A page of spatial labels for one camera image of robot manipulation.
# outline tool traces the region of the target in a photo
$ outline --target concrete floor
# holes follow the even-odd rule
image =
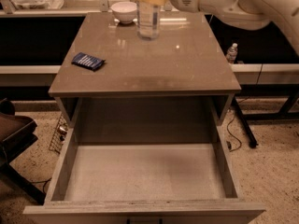
[[[246,112],[277,111],[283,100],[251,100],[241,103]],[[38,140],[24,151],[12,166],[28,180],[36,182],[51,178],[58,154],[50,150],[52,137],[61,112],[55,102],[17,102],[17,114],[33,118]],[[297,224],[299,219],[299,120],[283,122],[251,122],[259,143],[249,148],[249,140],[235,111],[230,109],[222,125],[225,139],[233,148],[239,142],[227,132],[227,126],[242,143],[231,153],[233,168],[248,202],[263,203],[266,212],[251,223]],[[43,189],[43,184],[36,184]],[[22,214],[26,205],[36,202],[21,189],[0,176],[0,216],[2,224],[33,224]]]

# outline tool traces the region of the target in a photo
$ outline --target black chair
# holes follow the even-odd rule
[[[37,140],[33,134],[36,126],[29,117],[16,116],[15,107],[9,100],[0,101],[0,175],[8,177],[37,203],[43,204],[46,194],[9,165]]]

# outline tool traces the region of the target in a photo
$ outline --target water bottle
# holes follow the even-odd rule
[[[228,63],[234,63],[235,62],[235,57],[237,55],[237,44],[233,43],[233,45],[227,49],[226,52],[226,60]]]
[[[145,39],[155,39],[159,35],[160,6],[137,2],[138,35]]]

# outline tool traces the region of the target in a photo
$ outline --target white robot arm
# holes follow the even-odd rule
[[[204,11],[234,27],[258,30],[272,21],[299,55],[299,0],[170,0],[178,10]]]

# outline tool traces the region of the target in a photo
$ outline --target white bowl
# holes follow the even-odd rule
[[[137,4],[133,2],[119,2],[111,6],[114,17],[121,23],[128,24],[137,15]]]

